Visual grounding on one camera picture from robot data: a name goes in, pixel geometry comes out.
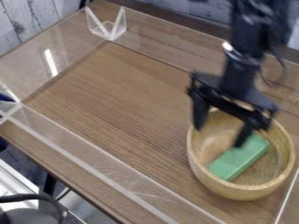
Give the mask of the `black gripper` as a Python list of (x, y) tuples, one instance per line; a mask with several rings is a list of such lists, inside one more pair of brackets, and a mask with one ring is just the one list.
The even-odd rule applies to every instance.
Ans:
[(255, 84), (262, 70), (265, 54), (227, 53), (223, 75), (190, 72), (187, 94), (193, 101), (194, 128), (201, 130), (215, 107), (235, 116), (243, 123), (234, 146), (247, 141), (254, 130), (269, 130), (280, 111), (278, 104), (268, 98)]

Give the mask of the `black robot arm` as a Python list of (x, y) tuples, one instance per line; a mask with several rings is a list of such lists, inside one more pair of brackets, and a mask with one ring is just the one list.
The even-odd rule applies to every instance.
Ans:
[(257, 130), (272, 126), (280, 105), (255, 86), (266, 52), (288, 42), (290, 0), (233, 0), (231, 41), (223, 44), (223, 75), (190, 72), (187, 95), (193, 101), (193, 126), (202, 129), (210, 109), (235, 116), (243, 127), (234, 145), (239, 147)]

